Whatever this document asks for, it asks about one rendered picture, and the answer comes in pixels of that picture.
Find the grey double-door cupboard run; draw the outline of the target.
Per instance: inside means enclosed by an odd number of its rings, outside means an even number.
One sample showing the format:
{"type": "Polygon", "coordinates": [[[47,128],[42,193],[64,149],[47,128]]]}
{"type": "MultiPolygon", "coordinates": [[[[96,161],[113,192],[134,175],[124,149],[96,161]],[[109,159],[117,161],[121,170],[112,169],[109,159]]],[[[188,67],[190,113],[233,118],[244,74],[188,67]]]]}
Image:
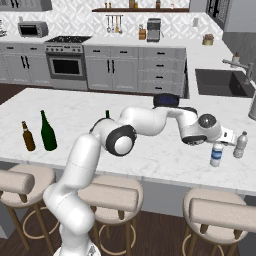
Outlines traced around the grey double-door cupboard run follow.
{"type": "Polygon", "coordinates": [[[11,83],[50,85],[43,43],[2,42],[0,50],[11,83]]]}

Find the grey wall cupboard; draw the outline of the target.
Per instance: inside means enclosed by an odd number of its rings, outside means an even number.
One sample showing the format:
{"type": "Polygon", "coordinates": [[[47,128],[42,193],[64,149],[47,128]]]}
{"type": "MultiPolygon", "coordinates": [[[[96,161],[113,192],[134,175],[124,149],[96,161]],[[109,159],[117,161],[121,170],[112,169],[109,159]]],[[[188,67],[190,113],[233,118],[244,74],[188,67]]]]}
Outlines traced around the grey wall cupboard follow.
{"type": "Polygon", "coordinates": [[[43,12],[51,9],[51,0],[0,0],[0,11],[43,12]]]}

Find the grey toaster oven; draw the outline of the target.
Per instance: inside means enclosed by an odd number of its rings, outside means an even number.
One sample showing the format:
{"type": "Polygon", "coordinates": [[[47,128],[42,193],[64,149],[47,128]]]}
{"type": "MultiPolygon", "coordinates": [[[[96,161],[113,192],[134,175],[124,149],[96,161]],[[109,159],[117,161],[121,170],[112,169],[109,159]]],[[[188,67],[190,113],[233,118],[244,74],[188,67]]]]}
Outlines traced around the grey toaster oven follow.
{"type": "Polygon", "coordinates": [[[48,35],[48,25],[44,21],[22,21],[18,23],[21,37],[42,38],[48,35]]]}

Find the blue-labelled plastic bottle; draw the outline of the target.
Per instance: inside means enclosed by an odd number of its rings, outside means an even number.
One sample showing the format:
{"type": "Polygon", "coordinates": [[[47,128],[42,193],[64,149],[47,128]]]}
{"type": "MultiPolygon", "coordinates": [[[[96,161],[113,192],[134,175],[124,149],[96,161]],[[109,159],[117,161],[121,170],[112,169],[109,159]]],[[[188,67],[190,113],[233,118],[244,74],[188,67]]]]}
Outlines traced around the blue-labelled plastic bottle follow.
{"type": "Polygon", "coordinates": [[[210,164],[213,167],[218,167],[222,158],[224,146],[221,143],[214,143],[211,151],[210,164]]]}

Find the grey sink tap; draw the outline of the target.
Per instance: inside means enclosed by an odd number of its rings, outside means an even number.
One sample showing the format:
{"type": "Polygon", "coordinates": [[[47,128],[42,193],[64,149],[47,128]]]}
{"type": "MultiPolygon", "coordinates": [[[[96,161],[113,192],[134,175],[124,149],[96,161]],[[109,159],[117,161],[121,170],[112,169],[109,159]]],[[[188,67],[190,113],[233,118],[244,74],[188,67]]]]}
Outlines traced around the grey sink tap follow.
{"type": "Polygon", "coordinates": [[[246,85],[248,85],[250,83],[251,77],[252,77],[253,68],[254,68],[254,63],[249,63],[248,65],[244,65],[244,64],[240,64],[239,62],[228,61],[226,59],[223,59],[222,62],[224,64],[229,64],[232,68],[234,68],[234,67],[243,68],[246,71],[244,83],[246,85]]]}

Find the large green glass bottle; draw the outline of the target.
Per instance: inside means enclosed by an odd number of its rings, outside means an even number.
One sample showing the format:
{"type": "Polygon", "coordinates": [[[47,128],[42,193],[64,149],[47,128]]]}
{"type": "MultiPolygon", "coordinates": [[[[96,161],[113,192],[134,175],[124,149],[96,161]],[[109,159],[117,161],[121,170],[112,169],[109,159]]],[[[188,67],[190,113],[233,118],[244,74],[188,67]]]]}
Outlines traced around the large green glass bottle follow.
{"type": "Polygon", "coordinates": [[[42,128],[41,136],[44,144],[44,148],[47,151],[53,151],[57,148],[57,141],[53,128],[48,123],[45,112],[41,110],[42,128]]]}

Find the grey coffee machine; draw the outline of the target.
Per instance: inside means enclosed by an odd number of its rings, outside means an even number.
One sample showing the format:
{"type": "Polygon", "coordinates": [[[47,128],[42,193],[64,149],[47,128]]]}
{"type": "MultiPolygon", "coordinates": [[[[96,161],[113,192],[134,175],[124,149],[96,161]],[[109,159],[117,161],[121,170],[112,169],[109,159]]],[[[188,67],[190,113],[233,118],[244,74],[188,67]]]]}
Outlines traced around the grey coffee machine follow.
{"type": "Polygon", "coordinates": [[[159,42],[161,31],[161,19],[149,18],[147,21],[147,41],[159,42]]]}

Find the green pot with plant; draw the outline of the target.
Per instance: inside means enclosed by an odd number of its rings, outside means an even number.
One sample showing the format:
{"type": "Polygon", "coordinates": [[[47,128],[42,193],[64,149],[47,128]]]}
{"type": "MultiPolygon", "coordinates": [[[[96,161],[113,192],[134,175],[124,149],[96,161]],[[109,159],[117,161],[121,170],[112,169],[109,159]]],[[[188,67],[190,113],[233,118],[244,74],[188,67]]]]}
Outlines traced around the green pot with plant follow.
{"type": "Polygon", "coordinates": [[[211,46],[214,42],[214,36],[212,34],[205,34],[203,36],[202,44],[205,46],[211,46]]]}

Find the grey cupboard and drawer run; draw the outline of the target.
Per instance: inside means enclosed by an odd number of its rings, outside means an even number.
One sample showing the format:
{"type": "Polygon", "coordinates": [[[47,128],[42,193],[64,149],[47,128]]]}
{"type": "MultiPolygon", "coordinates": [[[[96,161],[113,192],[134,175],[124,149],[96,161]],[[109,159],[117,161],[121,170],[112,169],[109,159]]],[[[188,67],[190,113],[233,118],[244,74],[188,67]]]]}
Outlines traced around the grey cupboard and drawer run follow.
{"type": "Polygon", "coordinates": [[[87,45],[84,50],[92,90],[184,95],[184,47],[87,45]]]}

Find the brown glass bottle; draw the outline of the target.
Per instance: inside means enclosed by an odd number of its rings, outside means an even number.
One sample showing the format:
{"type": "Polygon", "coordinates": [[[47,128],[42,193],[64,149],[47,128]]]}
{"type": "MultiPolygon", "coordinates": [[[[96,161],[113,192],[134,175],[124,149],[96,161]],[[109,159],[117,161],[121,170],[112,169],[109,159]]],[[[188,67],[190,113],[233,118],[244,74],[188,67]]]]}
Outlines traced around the brown glass bottle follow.
{"type": "Polygon", "coordinates": [[[27,150],[34,151],[36,148],[35,142],[34,142],[32,133],[29,131],[25,121],[22,122],[22,128],[23,128],[23,139],[24,139],[27,150]]]}

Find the beige cushioned bar stool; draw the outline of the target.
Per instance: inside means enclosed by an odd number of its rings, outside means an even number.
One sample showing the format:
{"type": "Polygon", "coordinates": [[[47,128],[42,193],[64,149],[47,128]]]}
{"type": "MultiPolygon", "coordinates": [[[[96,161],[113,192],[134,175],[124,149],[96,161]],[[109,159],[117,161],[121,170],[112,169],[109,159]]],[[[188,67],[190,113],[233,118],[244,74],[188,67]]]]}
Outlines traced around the beige cushioned bar stool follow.
{"type": "Polygon", "coordinates": [[[212,245],[209,256],[233,256],[238,243],[249,232],[256,233],[256,207],[237,194],[191,189],[183,200],[186,222],[182,256],[193,256],[198,238],[212,245]]]}
{"type": "Polygon", "coordinates": [[[32,207],[43,232],[41,238],[46,240],[50,255],[55,252],[50,235],[57,229],[58,223],[48,231],[41,213],[43,207],[39,207],[44,191],[55,181],[55,172],[49,167],[18,164],[9,170],[0,170],[0,202],[7,208],[27,250],[30,249],[28,238],[38,240],[38,237],[32,237],[27,233],[26,222],[20,223],[15,209],[32,207]]]}
{"type": "Polygon", "coordinates": [[[78,191],[95,214],[93,226],[94,241],[101,251],[109,256],[131,256],[136,242],[136,216],[144,200],[143,187],[135,179],[100,175],[85,189],[78,191]],[[110,238],[110,227],[124,225],[126,249],[120,252],[108,251],[101,242],[101,233],[106,231],[110,238]]]}

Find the dark wooden wall shelf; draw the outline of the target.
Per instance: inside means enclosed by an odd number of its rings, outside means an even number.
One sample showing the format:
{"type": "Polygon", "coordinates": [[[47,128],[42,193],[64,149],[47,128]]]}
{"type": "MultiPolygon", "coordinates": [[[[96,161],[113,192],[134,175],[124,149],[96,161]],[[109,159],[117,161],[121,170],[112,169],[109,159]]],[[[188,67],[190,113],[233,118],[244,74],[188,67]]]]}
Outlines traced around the dark wooden wall shelf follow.
{"type": "Polygon", "coordinates": [[[157,12],[157,13],[189,13],[189,8],[97,8],[92,12],[157,12]]]}

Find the clear plastic bottle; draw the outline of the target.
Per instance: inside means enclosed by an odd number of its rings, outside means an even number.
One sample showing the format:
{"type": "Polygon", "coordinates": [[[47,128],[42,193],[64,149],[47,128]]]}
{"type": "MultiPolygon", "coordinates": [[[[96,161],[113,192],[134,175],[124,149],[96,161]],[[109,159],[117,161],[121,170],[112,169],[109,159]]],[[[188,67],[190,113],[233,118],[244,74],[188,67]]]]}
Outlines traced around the clear plastic bottle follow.
{"type": "Polygon", "coordinates": [[[237,138],[237,144],[233,151],[233,156],[235,158],[241,158],[243,156],[247,142],[248,142],[247,132],[243,131],[242,134],[237,138]]]}

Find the dark sink basin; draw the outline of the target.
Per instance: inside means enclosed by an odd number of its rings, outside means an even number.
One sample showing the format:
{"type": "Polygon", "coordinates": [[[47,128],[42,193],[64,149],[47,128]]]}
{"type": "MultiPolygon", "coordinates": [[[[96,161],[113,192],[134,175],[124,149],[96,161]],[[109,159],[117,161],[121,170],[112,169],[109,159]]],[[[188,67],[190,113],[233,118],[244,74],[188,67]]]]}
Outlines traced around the dark sink basin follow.
{"type": "Polygon", "coordinates": [[[242,71],[196,69],[198,93],[207,96],[252,98],[255,89],[245,84],[242,71]]]}

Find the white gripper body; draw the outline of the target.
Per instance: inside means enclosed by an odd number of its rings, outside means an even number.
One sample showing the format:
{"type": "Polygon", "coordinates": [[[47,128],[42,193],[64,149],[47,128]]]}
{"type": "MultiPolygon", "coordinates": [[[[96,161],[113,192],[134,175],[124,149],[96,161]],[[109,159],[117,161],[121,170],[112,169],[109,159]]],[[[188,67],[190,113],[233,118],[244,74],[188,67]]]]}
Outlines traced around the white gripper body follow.
{"type": "Polygon", "coordinates": [[[237,143],[237,136],[235,135],[234,131],[228,128],[222,128],[221,131],[222,135],[219,138],[219,141],[228,146],[235,146],[237,143]]]}

